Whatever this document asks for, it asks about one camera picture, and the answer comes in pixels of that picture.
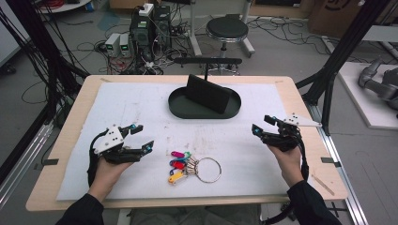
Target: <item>yellow key tag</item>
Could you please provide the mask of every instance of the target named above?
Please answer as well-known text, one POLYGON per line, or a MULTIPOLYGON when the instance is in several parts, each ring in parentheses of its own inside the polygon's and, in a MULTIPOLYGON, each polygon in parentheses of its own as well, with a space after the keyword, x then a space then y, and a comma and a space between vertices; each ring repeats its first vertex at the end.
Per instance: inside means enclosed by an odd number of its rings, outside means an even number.
POLYGON ((182 178, 187 178, 187 175, 185 175, 183 171, 175 172, 169 177, 169 183, 175 185, 177 181, 182 180, 182 178))

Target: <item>table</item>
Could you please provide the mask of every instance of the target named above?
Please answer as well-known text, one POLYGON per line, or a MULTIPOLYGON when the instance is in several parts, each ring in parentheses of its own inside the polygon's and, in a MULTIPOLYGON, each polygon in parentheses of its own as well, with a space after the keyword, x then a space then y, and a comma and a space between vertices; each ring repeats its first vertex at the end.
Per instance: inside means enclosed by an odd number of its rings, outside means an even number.
MULTIPOLYGON (((92 75, 88 77, 79 96, 76 98, 69 117, 63 126, 54 149, 49 158, 59 158, 58 164, 45 166, 29 197, 26 208, 29 211, 65 210, 73 201, 58 202, 56 195, 60 189, 69 155, 77 142, 82 124, 87 117, 102 83, 186 83, 188 76, 109 76, 92 75)), ((283 100, 286 113, 298 113, 307 118, 309 115, 301 96, 288 77, 269 76, 212 76, 215 83, 274 83, 283 100)), ((325 200, 342 200, 347 197, 344 183, 332 163, 322 163, 320 158, 329 158, 318 131, 315 127, 302 127, 301 134, 306 144, 307 160, 314 187, 325 200)), ((187 198, 187 199, 146 199, 105 201, 106 208, 132 208, 151 206, 178 205, 212 205, 232 203, 281 203, 286 202, 286 196, 236 196, 222 198, 187 198)))

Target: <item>black cable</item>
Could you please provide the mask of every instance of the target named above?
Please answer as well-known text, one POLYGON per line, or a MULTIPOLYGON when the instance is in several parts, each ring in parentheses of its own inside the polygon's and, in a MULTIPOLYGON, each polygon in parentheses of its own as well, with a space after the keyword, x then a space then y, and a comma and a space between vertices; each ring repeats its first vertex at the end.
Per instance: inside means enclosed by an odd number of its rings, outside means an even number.
POLYGON ((44 103, 44 102, 47 101, 47 97, 46 97, 46 99, 44 99, 44 100, 42 100, 42 101, 36 101, 36 102, 30 102, 30 101, 27 101, 27 100, 25 100, 25 99, 23 98, 24 95, 26 94, 26 92, 29 91, 30 88, 32 88, 32 87, 38 85, 39 83, 43 83, 43 81, 35 82, 34 84, 30 85, 28 88, 26 88, 26 90, 23 91, 23 94, 21 95, 21 100, 22 100, 24 103, 28 103, 28 104, 39 104, 39 103, 44 103))

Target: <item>hand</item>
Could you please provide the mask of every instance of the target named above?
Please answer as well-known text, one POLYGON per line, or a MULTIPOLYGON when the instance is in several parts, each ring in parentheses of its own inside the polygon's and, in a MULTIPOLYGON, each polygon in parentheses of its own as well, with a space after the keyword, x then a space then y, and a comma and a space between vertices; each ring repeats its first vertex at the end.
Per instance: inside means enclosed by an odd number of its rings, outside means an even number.
POLYGON ((289 187, 304 180, 300 169, 301 153, 298 147, 286 152, 271 145, 268 145, 268 148, 278 160, 279 167, 282 171, 282 177, 289 187))
POLYGON ((105 158, 99 158, 99 165, 96 172, 96 178, 88 190, 88 194, 99 200, 100 203, 111 192, 122 172, 124 172, 132 163, 111 164, 105 158))

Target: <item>black stool seat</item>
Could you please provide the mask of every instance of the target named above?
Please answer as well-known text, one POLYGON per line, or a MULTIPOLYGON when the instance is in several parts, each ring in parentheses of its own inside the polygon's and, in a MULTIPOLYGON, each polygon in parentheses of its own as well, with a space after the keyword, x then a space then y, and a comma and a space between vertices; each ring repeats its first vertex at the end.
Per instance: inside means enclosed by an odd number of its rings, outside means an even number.
POLYGON ((207 34, 225 42, 239 42, 246 38, 249 27, 239 19, 220 17, 207 23, 207 34))

